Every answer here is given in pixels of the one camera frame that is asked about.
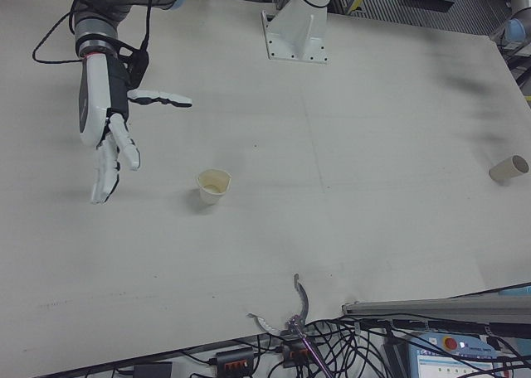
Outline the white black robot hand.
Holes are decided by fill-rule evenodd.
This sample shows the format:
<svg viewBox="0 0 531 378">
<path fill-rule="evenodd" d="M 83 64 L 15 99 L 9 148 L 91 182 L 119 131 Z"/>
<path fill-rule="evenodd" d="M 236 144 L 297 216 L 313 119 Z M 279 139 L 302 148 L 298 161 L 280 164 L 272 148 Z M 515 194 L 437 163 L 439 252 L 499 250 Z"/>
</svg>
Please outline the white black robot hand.
<svg viewBox="0 0 531 378">
<path fill-rule="evenodd" d="M 114 56 L 91 52 L 82 60 L 79 91 L 79 127 L 83 144 L 95 148 L 97 177 L 91 202 L 107 202 L 119 183 L 119 156 L 125 157 L 129 169 L 140 168 L 139 150 L 129 134 L 129 103 L 170 104 L 190 108 L 188 97 L 157 90 L 132 90 L 129 74 Z"/>
<path fill-rule="evenodd" d="M 490 178 L 498 183 L 506 182 L 529 172 L 529 164 L 520 155 L 512 155 L 489 170 Z"/>
</svg>

